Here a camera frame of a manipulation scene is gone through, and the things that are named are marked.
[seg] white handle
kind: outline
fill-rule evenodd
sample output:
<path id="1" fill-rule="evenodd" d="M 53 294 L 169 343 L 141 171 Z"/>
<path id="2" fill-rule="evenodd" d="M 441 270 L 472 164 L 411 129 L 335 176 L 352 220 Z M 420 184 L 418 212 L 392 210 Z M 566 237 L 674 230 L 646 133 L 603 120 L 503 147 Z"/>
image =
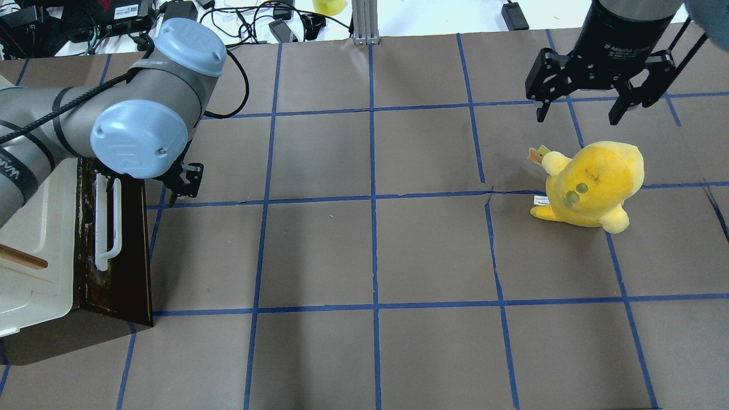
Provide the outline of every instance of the white handle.
<path id="1" fill-rule="evenodd" d="M 108 236 L 108 220 L 106 208 L 108 201 L 106 199 L 106 187 L 108 181 L 103 175 L 96 175 L 96 240 L 95 240 L 95 256 L 96 268 L 99 271 L 109 269 L 109 259 L 119 255 L 122 252 L 122 182 L 119 178 L 114 180 L 114 244 L 112 248 L 106 251 Z"/>

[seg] cable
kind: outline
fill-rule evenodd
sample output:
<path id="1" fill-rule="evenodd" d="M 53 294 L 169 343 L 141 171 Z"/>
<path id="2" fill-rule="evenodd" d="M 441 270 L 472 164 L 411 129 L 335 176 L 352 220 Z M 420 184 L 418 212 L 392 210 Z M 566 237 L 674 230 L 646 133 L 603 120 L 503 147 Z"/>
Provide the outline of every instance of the cable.
<path id="1" fill-rule="evenodd" d="M 334 21 L 335 23 L 339 24 L 340 26 L 349 29 L 349 26 L 348 25 L 346 25 L 345 23 L 342 23 L 341 21 L 339 21 L 339 20 L 337 20 L 337 19 L 335 19 L 333 17 L 330 17 L 328 15 L 323 15 L 323 14 L 320 14 L 320 13 L 317 13 L 317 12 L 309 12 L 309 11 L 297 9 L 296 7 L 290 6 L 288 4 L 282 3 L 282 2 L 277 1 L 277 0 L 267 0 L 267 1 L 264 1 L 263 3 L 261 3 L 261 4 L 257 5 L 257 6 L 222 7 L 222 8 L 219 8 L 219 9 L 213 8 L 213 9 L 210 9 L 210 10 L 204 12 L 203 15 L 200 16 L 200 19 L 198 20 L 198 22 L 199 23 L 202 23 L 203 20 L 205 19 L 205 17 L 207 17 L 208 15 L 210 15 L 211 16 L 211 19 L 213 20 L 212 21 L 213 26 L 215 26 L 216 28 L 218 28 L 220 31 L 222 31 L 224 34 L 226 34 L 228 36 L 238 37 L 239 39 L 241 39 L 241 41 L 239 43 L 236 43 L 236 44 L 233 44 L 233 45 L 228 45 L 227 47 L 237 47 L 237 46 L 242 45 L 242 44 L 251 44 L 251 43 L 246 43 L 246 41 L 248 41 L 249 39 L 251 39 L 253 41 L 252 44 L 260 44 L 260 42 L 258 41 L 258 35 L 257 35 L 257 31 L 256 31 L 255 22 L 257 22 L 259 18 L 265 18 L 265 17 L 271 17 L 272 18 L 273 16 L 270 16 L 270 15 L 259 16 L 258 14 L 260 13 L 260 11 L 262 9 L 272 9 L 274 7 L 283 7 L 285 9 L 290 9 L 291 11 L 296 12 L 298 14 L 298 16 L 299 16 L 299 20 L 301 20 L 302 26 L 304 26 L 304 21 L 303 20 L 304 20 L 304 17 L 305 16 L 307 16 L 307 15 L 314 15 L 314 16 L 320 16 L 320 17 L 323 17 L 325 19 Z M 213 14 L 214 12 L 235 13 L 238 16 L 238 19 L 241 21 L 241 25 L 238 27 L 238 35 L 237 36 L 233 36 L 230 33 L 228 33 L 225 30 L 223 30 L 220 26 L 218 26 L 217 22 L 214 21 L 214 17 L 213 17 L 214 16 L 214 14 Z M 254 16 L 254 22 L 253 23 L 250 23 L 249 24 L 246 21 L 245 17 L 243 16 L 243 14 L 246 13 L 246 12 L 253 12 L 253 16 Z M 247 32 L 249 35 L 244 38 L 243 37 L 243 33 L 245 33 L 245 32 Z"/>
<path id="2" fill-rule="evenodd" d="M 148 28 L 144 33 L 139 34 L 138 36 L 132 36 L 132 33 L 130 32 L 132 29 L 132 22 L 127 22 L 127 36 L 129 36 L 130 39 L 134 42 L 134 44 L 137 45 L 137 50 L 148 50 L 149 48 L 154 49 L 155 44 L 152 41 L 152 37 L 149 36 L 149 31 L 152 30 L 152 28 Z"/>
<path id="3" fill-rule="evenodd" d="M 99 39 L 99 40 L 98 40 L 98 41 L 96 42 L 96 44 L 94 44 L 94 46 L 93 46 L 93 47 L 91 47 L 91 51 L 89 52 L 89 54 L 96 54 L 96 50 L 97 50 L 97 49 L 99 48 L 99 46 L 101 45 L 101 43 L 102 43 L 102 42 L 104 42 L 104 40 L 106 40 L 106 39 L 108 39 L 108 38 L 110 37 L 110 34 L 111 34 L 111 33 L 112 33 L 112 31 L 111 31 L 111 30 L 107 30 L 107 31 L 106 31 L 106 34 L 104 34 L 104 35 L 103 35 L 103 36 L 102 36 L 102 37 L 101 37 L 101 38 L 100 38 L 100 39 Z"/>
<path id="4" fill-rule="evenodd" d="M 686 21 L 683 23 L 683 26 L 681 26 L 681 29 L 678 33 L 676 33 L 676 36 L 674 37 L 674 41 L 671 42 L 671 45 L 668 46 L 668 50 L 673 50 L 674 47 L 676 47 L 676 44 L 679 42 L 679 39 L 681 36 L 683 36 L 684 31 L 686 31 L 686 28 L 688 28 L 689 23 L 691 23 L 691 18 L 686 18 Z"/>
<path id="5" fill-rule="evenodd" d="M 33 131 L 34 129 L 47 123 L 48 121 L 51 121 L 53 118 L 60 117 L 63 113 L 65 113 L 75 107 L 78 107 L 82 103 L 85 103 L 86 101 L 92 99 L 93 97 L 104 92 L 105 90 L 108 90 L 111 87 L 114 87 L 116 84 L 119 84 L 120 82 L 122 82 L 124 80 L 130 79 L 133 76 L 134 76 L 134 73 L 131 71 L 128 71 L 112 80 L 105 82 L 102 85 L 99 85 L 98 87 L 92 88 L 91 90 L 83 93 L 82 95 L 70 100 L 68 103 L 64 104 L 57 110 L 44 115 L 43 117 L 39 118 L 38 120 L 33 121 L 32 123 L 26 125 L 25 127 L 22 127 L 21 129 L 19 129 L 17 131 L 13 131 L 9 134 L 3 135 L 2 137 L 0 137 L 0 145 L 3 145 L 6 142 L 12 141 L 13 139 L 18 138 L 19 136 L 23 136 L 23 135 Z"/>
<path id="6" fill-rule="evenodd" d="M 96 46 L 96 42 L 97 42 L 96 41 L 96 37 L 97 37 L 96 36 L 96 27 L 94 27 L 93 28 L 93 35 L 91 36 L 91 38 L 88 39 L 88 41 L 86 43 L 86 50 L 84 50 L 84 51 L 82 51 L 80 53 L 71 54 L 71 55 L 89 55 L 89 54 L 91 54 L 91 51 Z"/>
<path id="7" fill-rule="evenodd" d="M 205 115 L 207 115 L 210 118 L 216 118 L 218 120 L 222 120 L 224 118 L 230 118 L 233 115 L 236 115 L 239 112 L 241 112 L 243 107 L 246 106 L 246 103 L 248 102 L 248 97 L 249 97 L 250 91 L 251 91 L 250 84 L 248 81 L 248 75 L 246 74 L 246 70 L 243 69 L 241 62 L 238 61 L 238 59 L 233 55 L 232 52 L 230 52 L 230 50 L 226 50 L 225 52 L 228 54 L 228 56 L 230 56 L 230 59 L 233 60 L 233 63 L 235 63 L 235 65 L 238 67 L 238 70 L 240 70 L 241 75 L 243 76 L 243 82 L 246 85 L 246 94 L 243 96 L 243 101 L 241 101 L 241 105 L 239 105 L 238 108 L 234 109 L 232 112 L 230 112 L 228 114 L 216 114 L 214 112 L 205 111 Z"/>
<path id="8" fill-rule="evenodd" d="M 688 53 L 686 53 L 686 56 L 683 60 L 681 60 L 681 63 L 676 68 L 676 77 L 678 77 L 679 74 L 681 74 L 681 71 L 686 67 L 686 64 L 691 60 L 691 58 L 696 54 L 698 49 L 701 48 L 701 46 L 706 42 L 706 40 L 709 39 L 709 37 L 706 35 L 706 33 L 702 34 L 701 37 L 696 40 L 696 43 L 691 47 L 691 50 L 688 50 Z"/>

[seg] yellow plush toy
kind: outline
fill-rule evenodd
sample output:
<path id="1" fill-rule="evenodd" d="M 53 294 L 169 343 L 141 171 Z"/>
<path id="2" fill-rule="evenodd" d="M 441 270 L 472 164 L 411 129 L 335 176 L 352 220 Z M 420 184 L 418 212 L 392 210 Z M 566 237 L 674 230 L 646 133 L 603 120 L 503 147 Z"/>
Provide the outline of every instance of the yellow plush toy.
<path id="1" fill-rule="evenodd" d="M 550 204 L 535 206 L 532 215 L 578 226 L 602 226 L 610 233 L 628 227 L 623 202 L 640 189 L 644 178 L 643 155 L 637 147 L 596 142 L 570 159 L 542 146 L 530 148 L 529 159 L 549 174 Z"/>

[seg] white label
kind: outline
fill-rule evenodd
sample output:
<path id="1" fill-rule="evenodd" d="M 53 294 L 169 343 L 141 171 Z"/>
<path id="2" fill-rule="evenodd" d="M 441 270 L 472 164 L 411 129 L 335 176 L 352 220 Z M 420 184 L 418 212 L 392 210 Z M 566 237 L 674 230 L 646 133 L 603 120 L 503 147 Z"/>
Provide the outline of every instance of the white label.
<path id="1" fill-rule="evenodd" d="M 549 205 L 549 198 L 547 198 L 546 196 L 535 195 L 534 205 Z"/>
<path id="2" fill-rule="evenodd" d="M 136 17 L 139 5 L 134 4 L 133 6 L 121 6 L 114 9 L 114 20 L 127 17 Z"/>

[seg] grid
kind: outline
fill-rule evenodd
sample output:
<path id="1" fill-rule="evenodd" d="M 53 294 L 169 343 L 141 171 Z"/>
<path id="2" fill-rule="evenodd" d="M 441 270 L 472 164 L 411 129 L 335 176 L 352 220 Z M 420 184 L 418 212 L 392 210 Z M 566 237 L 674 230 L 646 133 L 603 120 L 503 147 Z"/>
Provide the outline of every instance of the grid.
<path id="1" fill-rule="evenodd" d="M 552 36 L 549 30 L 546 30 L 547 38 L 550 41 L 550 46 L 554 48 Z M 277 314 L 287 312 L 332 312 L 332 311 L 371 311 L 373 314 L 373 346 L 374 346 L 374 369 L 373 377 L 375 380 L 375 407 L 380 410 L 382 409 L 382 390 L 381 390 L 381 353 L 380 353 L 380 310 L 387 309 L 431 309 L 431 308 L 459 308 L 459 307 L 484 307 L 493 306 L 499 307 L 500 318 L 502 323 L 502 332 L 504 339 L 505 356 L 507 361 L 508 379 L 510 383 L 512 404 L 515 409 L 520 408 L 519 394 L 518 394 L 518 380 L 515 375 L 515 366 L 513 362 L 513 353 L 510 340 L 509 324 L 507 320 L 507 307 L 508 306 L 540 306 L 540 305 L 570 305 L 570 304 L 590 304 L 590 303 L 621 303 L 624 305 L 625 314 L 628 319 L 628 323 L 631 328 L 636 352 L 640 362 L 640 368 L 642 370 L 642 376 L 644 378 L 645 387 L 647 389 L 650 403 L 653 408 L 658 408 L 659 403 L 655 396 L 655 392 L 652 386 L 650 378 L 650 369 L 646 364 L 646 360 L 643 354 L 642 343 L 636 328 L 633 310 L 631 304 L 634 302 L 654 302 L 654 301 L 699 301 L 699 300 L 716 300 L 716 299 L 729 299 L 729 293 L 690 293 L 690 294 L 674 294 L 674 295 L 629 295 L 625 284 L 623 282 L 623 275 L 620 269 L 620 262 L 618 254 L 613 244 L 612 236 L 609 233 L 605 233 L 606 244 L 609 249 L 610 256 L 612 258 L 613 267 L 615 270 L 615 278 L 620 288 L 620 296 L 615 297 L 595 297 L 595 298 L 538 298 L 538 299 L 507 299 L 504 297 L 504 291 L 502 284 L 499 279 L 499 267 L 498 260 L 496 258 L 495 244 L 494 244 L 494 224 L 491 218 L 491 205 L 487 201 L 483 208 L 483 219 L 488 230 L 488 251 L 491 253 L 491 261 L 494 268 L 494 281 L 496 284 L 497 298 L 494 300 L 483 300 L 483 301 L 449 301 L 449 302 L 412 302 L 412 303 L 381 303 L 379 301 L 379 286 L 378 286 L 378 232 L 377 232 L 377 205 L 379 201 L 390 201 L 398 200 L 403 198 L 438 198 L 438 197 L 458 197 L 458 196 L 524 196 L 541 194 L 544 192 L 541 190 L 465 190 L 458 192 L 437 192 L 437 193 L 406 193 L 406 194 L 393 194 L 393 193 L 378 193 L 375 184 L 375 121 L 376 112 L 386 111 L 397 111 L 397 110 L 419 110 L 419 109 L 447 109 L 447 108 L 468 108 L 470 116 L 470 125 L 472 136 L 475 146 L 476 163 L 478 167 L 478 174 L 481 182 L 487 182 L 487 175 L 484 174 L 483 160 L 481 158 L 478 126 L 475 115 L 475 107 L 486 107 L 486 106 L 500 106 L 500 105 L 521 105 L 531 104 L 531 101 L 473 101 L 471 84 L 469 81 L 469 73 L 467 67 L 466 55 L 464 53 L 463 44 L 461 42 L 460 34 L 456 35 L 457 45 L 459 49 L 459 56 L 461 59 L 461 66 L 463 69 L 463 75 L 465 80 L 465 87 L 467 90 L 468 102 L 461 104 L 434 104 L 434 105 L 423 105 L 423 106 L 406 106 L 406 107 L 376 107 L 375 106 L 375 70 L 373 63 L 373 46 L 370 45 L 368 49 L 368 74 L 369 74 L 369 106 L 362 107 L 361 109 L 328 109 L 320 111 L 296 111 L 296 112 L 278 112 L 278 87 L 279 77 L 281 73 L 281 54 L 282 46 L 278 46 L 278 53 L 276 58 L 276 75 L 273 90 L 273 106 L 269 113 L 255 113 L 255 114 L 243 114 L 237 115 L 236 117 L 270 117 L 270 136 L 268 145 L 268 164 L 266 168 L 266 181 L 265 181 L 265 194 L 262 200 L 253 201 L 220 201 L 220 202 L 202 202 L 202 203 L 180 203 L 176 207 L 202 207 L 202 206 L 251 206 L 257 205 L 262 206 L 262 222 L 260 227 L 260 240 L 257 254 L 257 268 L 255 278 L 255 289 L 254 289 L 254 302 L 251 308 L 239 308 L 239 309 L 199 309 L 199 310 L 167 310 L 155 312 L 155 316 L 203 316 L 203 315 L 223 315 L 223 314 L 245 314 L 251 316 L 251 331 L 249 339 L 249 351 L 248 351 L 248 363 L 246 367 L 246 382 L 245 382 L 245 396 L 244 405 L 245 409 L 250 407 L 250 396 L 251 396 L 251 384 L 254 369 L 254 355 L 256 352 L 256 334 L 257 334 L 257 318 L 259 314 Z M 102 74 L 101 82 L 104 81 L 107 69 L 109 68 L 109 62 L 112 56 L 108 56 L 106 59 L 106 65 Z M 26 71 L 28 61 L 26 61 L 20 76 L 17 79 L 16 85 L 19 85 L 23 75 Z M 681 93 L 681 94 L 666 94 L 663 99 L 668 104 L 671 110 L 671 115 L 676 125 L 681 126 L 679 116 L 673 106 L 672 100 L 676 98 L 706 98 L 712 96 L 729 96 L 729 92 L 717 92 L 717 93 Z M 569 108 L 569 113 L 574 124 L 574 129 L 577 135 L 578 144 L 581 147 L 585 146 L 582 138 L 582 132 L 580 130 L 580 124 L 577 119 L 577 115 L 574 110 L 575 102 L 587 102 L 587 101 L 611 101 L 612 97 L 585 97 L 585 98 L 573 98 L 567 96 L 554 101 L 555 104 L 566 104 Z M 273 166 L 273 150 L 275 149 L 275 125 L 277 117 L 294 116 L 294 115 L 321 115 L 321 114 L 336 114 L 336 113 L 352 113 L 352 112 L 368 112 L 369 115 L 369 132 L 370 132 L 370 194 L 368 196 L 333 196 L 333 197 L 321 197 L 321 198 L 286 198 L 286 199 L 272 199 L 270 198 L 270 184 L 271 184 L 271 172 Z M 712 181 L 712 182 L 678 182 L 671 184 L 651 184 L 644 185 L 643 189 L 680 189 L 686 187 L 705 187 L 710 189 L 711 187 L 726 187 L 729 186 L 729 181 Z M 159 230 L 160 222 L 163 217 L 165 209 L 168 207 L 164 204 L 165 188 L 163 188 L 159 202 L 156 205 L 148 206 L 148 210 L 156 211 L 156 219 L 154 229 L 150 238 L 150 249 L 149 258 L 152 259 L 154 255 L 155 244 L 157 241 L 157 232 Z M 262 267 L 264 260 L 264 248 L 266 244 L 266 225 L 268 221 L 268 207 L 271 204 L 301 204 L 301 203 L 315 203 L 315 202 L 336 202 L 336 201 L 369 201 L 371 205 L 371 235 L 372 235 L 372 264 L 373 264 L 373 300 L 372 303 L 364 304 L 342 304 L 342 305 L 323 305 L 323 306 L 285 306 L 266 308 L 260 307 L 260 289 L 262 279 Z M 721 216 L 721 210 L 717 205 L 715 210 L 717 215 Z M 119 390 L 119 397 L 117 401 L 117 409 L 122 408 L 125 387 L 128 379 L 129 368 L 133 359 L 134 345 L 136 342 L 136 330 L 133 325 L 130 324 L 132 330 L 132 336 L 130 338 L 127 357 L 125 361 L 124 373 L 122 375 L 122 384 Z M 10 373 L 10 366 L 6 366 L 2 379 L 0 379 L 0 394 L 2 393 L 3 387 Z"/>

